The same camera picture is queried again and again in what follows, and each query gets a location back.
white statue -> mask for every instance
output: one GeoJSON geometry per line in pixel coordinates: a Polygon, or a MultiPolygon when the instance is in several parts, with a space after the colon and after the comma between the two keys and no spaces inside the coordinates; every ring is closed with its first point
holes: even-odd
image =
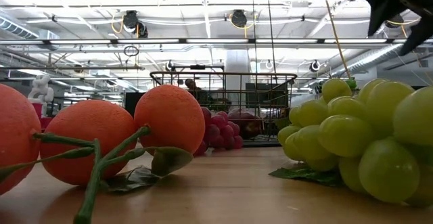
{"type": "Polygon", "coordinates": [[[42,104],[42,116],[46,114],[47,102],[52,102],[54,99],[54,90],[48,87],[50,79],[49,75],[36,76],[36,79],[32,82],[32,91],[28,94],[28,100],[30,102],[42,104]]]}

ceiling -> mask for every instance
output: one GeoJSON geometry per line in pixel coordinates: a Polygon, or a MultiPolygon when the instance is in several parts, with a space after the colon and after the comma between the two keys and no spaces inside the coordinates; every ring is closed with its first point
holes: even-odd
{"type": "MultiPolygon", "coordinates": [[[[365,0],[328,1],[339,38],[367,38],[370,10],[365,0]]],[[[325,0],[0,0],[0,16],[10,17],[17,24],[35,33],[49,30],[60,39],[134,39],[135,35],[125,28],[119,32],[122,17],[128,10],[137,11],[138,18],[149,32],[149,39],[334,39],[325,0]],[[230,15],[236,9],[244,11],[250,28],[243,29],[232,25],[230,15]]],[[[412,12],[405,12],[402,17],[408,23],[418,19],[412,12]]],[[[373,38],[404,39],[403,31],[409,34],[410,26],[415,23],[405,25],[403,30],[400,27],[383,26],[373,38]]],[[[0,30],[0,39],[22,38],[0,30]]],[[[60,45],[56,50],[48,50],[37,46],[8,45],[6,48],[8,52],[12,50],[23,53],[45,65],[55,62],[56,66],[72,67],[81,64],[106,67],[107,70],[110,69],[110,76],[141,78],[149,78],[151,71],[164,70],[168,61],[178,66],[223,64],[227,50],[233,49],[230,45],[149,44],[138,46],[140,54],[129,58],[123,52],[125,46],[76,44],[60,45]],[[137,64],[145,70],[114,69],[124,66],[126,62],[128,65],[137,64]]],[[[279,45],[275,49],[269,44],[243,49],[248,49],[251,61],[258,62],[260,72],[289,72],[300,77],[316,77],[342,65],[339,51],[333,44],[312,47],[279,45]],[[267,66],[269,61],[274,60],[275,69],[267,66]],[[327,66],[313,76],[309,71],[309,64],[315,60],[327,66]]],[[[352,45],[343,49],[343,55],[348,61],[356,60],[358,55],[372,49],[378,47],[352,45]]],[[[0,64],[4,66],[8,65],[9,57],[11,61],[17,58],[8,56],[8,52],[3,50],[4,57],[0,58],[0,64]]],[[[41,65],[24,58],[17,60],[17,63],[22,63],[23,66],[41,65]]],[[[387,66],[400,63],[400,58],[393,58],[387,61],[386,66],[382,64],[378,68],[385,71],[387,66]]],[[[415,67],[401,66],[395,71],[409,75],[408,71],[413,69],[421,69],[418,72],[428,71],[417,67],[416,63],[412,66],[415,67]]],[[[22,72],[16,75],[28,76],[22,72]]],[[[75,78],[95,75],[89,74],[88,70],[83,74],[65,70],[59,76],[75,78]]],[[[145,80],[127,82],[138,90],[146,90],[151,86],[145,80]]],[[[64,84],[77,85],[78,82],[64,81],[64,84]]],[[[95,81],[93,86],[111,89],[99,81],[95,81]]]]}

table surface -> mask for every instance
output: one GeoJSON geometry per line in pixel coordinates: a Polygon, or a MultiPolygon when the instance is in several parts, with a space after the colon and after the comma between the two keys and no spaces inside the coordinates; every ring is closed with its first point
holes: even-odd
{"type": "MultiPolygon", "coordinates": [[[[127,169],[149,166],[150,161],[150,156],[143,156],[127,169]]],[[[433,222],[433,210],[393,206],[344,188],[268,176],[284,164],[289,162],[281,148],[196,158],[149,189],[121,196],[99,194],[93,224],[433,222]]],[[[83,193],[38,165],[19,186],[0,196],[0,223],[72,223],[83,193]]]]}

wire basket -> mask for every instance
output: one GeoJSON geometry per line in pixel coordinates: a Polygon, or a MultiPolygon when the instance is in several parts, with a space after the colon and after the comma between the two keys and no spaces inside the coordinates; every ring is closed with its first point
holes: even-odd
{"type": "Polygon", "coordinates": [[[278,131],[289,124],[288,112],[296,74],[213,70],[151,72],[150,76],[155,87],[167,84],[182,87],[201,106],[213,112],[227,112],[230,118],[236,118],[232,121],[240,125],[241,131],[243,126],[256,127],[253,134],[241,134],[244,147],[279,145],[278,131]]]}

white ceiling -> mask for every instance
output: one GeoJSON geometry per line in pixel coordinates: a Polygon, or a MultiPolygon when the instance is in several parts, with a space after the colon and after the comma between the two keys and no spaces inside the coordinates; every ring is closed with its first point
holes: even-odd
{"type": "MultiPolygon", "coordinates": [[[[365,0],[328,0],[335,7],[334,20],[340,38],[364,39],[367,36],[369,20],[369,4],[365,0]]],[[[138,11],[138,16],[149,31],[149,38],[334,38],[329,22],[320,26],[320,20],[327,15],[325,0],[0,0],[0,15],[7,14],[17,22],[34,30],[50,30],[61,39],[113,39],[112,19],[120,20],[127,10],[138,11]],[[225,21],[235,9],[245,11],[249,22],[253,14],[258,17],[257,25],[249,28],[246,34],[243,29],[234,27],[225,21]],[[51,21],[55,16],[58,22],[51,21]],[[205,17],[209,19],[206,30],[205,17]],[[91,24],[91,29],[83,22],[91,24]]],[[[411,12],[403,14],[405,21],[416,20],[411,12]]],[[[115,29],[120,22],[113,23],[115,29]]],[[[119,38],[131,38],[125,30],[115,34],[119,38]]],[[[378,38],[403,38],[399,28],[385,28],[378,38]]],[[[1,31],[0,39],[18,39],[8,32],[1,31]]],[[[180,49],[184,45],[164,45],[164,50],[180,49]]],[[[10,47],[17,51],[20,47],[10,47]]],[[[186,52],[147,52],[140,55],[137,62],[146,69],[155,70],[149,58],[161,67],[169,60],[178,64],[218,64],[225,59],[224,47],[214,47],[213,61],[210,61],[208,48],[193,48],[186,52]]],[[[365,49],[345,49],[344,55],[349,60],[365,49]]],[[[275,57],[277,72],[293,72],[305,76],[309,63],[303,61],[319,60],[329,62],[330,68],[341,65],[338,50],[335,48],[258,48],[249,50],[250,59],[262,62],[262,71],[273,71],[266,68],[267,60],[275,57]]],[[[30,53],[31,56],[47,61],[47,54],[30,53]]],[[[53,54],[57,59],[62,53],[53,54]]],[[[120,52],[123,62],[127,57],[120,52]]],[[[69,65],[91,61],[92,65],[117,66],[118,58],[113,52],[73,53],[58,64],[69,65]]]]}

